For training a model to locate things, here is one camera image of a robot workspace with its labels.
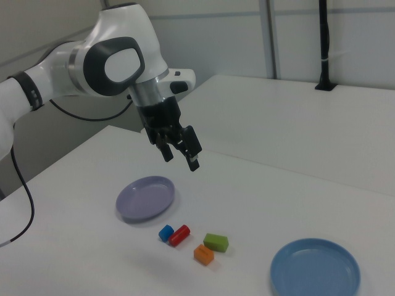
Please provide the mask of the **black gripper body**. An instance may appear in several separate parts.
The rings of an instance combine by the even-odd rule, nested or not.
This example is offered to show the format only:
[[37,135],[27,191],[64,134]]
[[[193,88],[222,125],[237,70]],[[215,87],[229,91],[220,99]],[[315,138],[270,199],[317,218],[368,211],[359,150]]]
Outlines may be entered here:
[[155,105],[137,107],[143,127],[152,145],[179,145],[183,142],[180,125],[181,111],[175,96]]

